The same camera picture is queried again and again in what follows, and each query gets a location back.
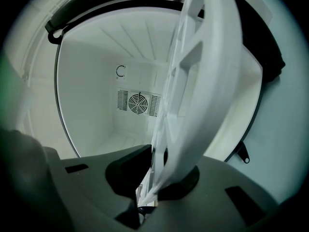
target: black plastic mount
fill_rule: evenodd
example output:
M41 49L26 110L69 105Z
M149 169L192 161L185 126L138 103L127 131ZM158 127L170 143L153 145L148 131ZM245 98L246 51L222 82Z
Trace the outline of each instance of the black plastic mount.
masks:
M241 187L230 187L225 191L248 227L265 217L265 212Z
M131 199L126 211L115 217L122 224L137 229L140 226L135 190L142 182L151 165L151 145L128 154L110 163L105 177L113 191Z
M139 207L138 211L140 214L145 216L147 214L151 214L155 209L156 209L155 206L143 206L143 207Z
M240 141L238 143L232 154L225 160L225 162L227 162L234 154L238 154L238 156L243 160L244 163L248 164L250 162L250 157L246 145L243 143L243 141Z
M185 197L198 183L199 170L195 166L188 175L178 183L163 188L158 193L158 201L178 200Z
M106 180L113 191L118 195L131 199L127 210L115 217L115 219L133 229L138 229L140 226L135 191L151 167L153 156L151 148L151 145L145 145L111 162L105 171ZM195 167L181 182L160 190L158 200L177 200L183 198L195 187L198 179L199 170Z
M243 45L263 67L263 82L271 82L285 66L280 49L268 26L245 0L235 0L242 28Z
M55 33L55 29L53 28L53 26L51 25L51 22L48 21L47 24L45 25L45 28L48 32L48 40L50 43L52 44L61 44L62 41L62 35L60 35L58 38L54 37L54 33Z

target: white refrigerator wall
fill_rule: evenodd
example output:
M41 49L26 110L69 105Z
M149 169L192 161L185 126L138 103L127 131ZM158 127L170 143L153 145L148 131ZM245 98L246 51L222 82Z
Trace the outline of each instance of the white refrigerator wall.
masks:
M66 42L58 69L60 110L81 156L98 148L113 130L110 58L83 42Z
M127 69L126 81L118 81L115 78L115 74L112 77L114 80L112 83L114 88L111 94L113 99L114 126L119 130L146 137L147 141L150 142L155 128L156 117L150 116L147 113L137 115L130 108L127 111L117 109L117 91L119 89L128 90L128 99L131 92L141 92L142 95L149 95L151 93L152 95L160 96L168 68L164 64L153 64L131 59L123 60L122 63L126 65Z

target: air vent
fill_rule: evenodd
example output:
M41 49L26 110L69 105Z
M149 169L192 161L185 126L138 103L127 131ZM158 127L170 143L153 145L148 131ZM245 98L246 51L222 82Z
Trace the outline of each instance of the air vent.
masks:
M142 114L147 111L147 99L140 93L132 95L129 99L129 108L136 114Z
M153 95L150 101L149 115L158 116L161 97Z
M126 90L118 90L118 105L117 108L120 110L127 110L127 97L128 91Z

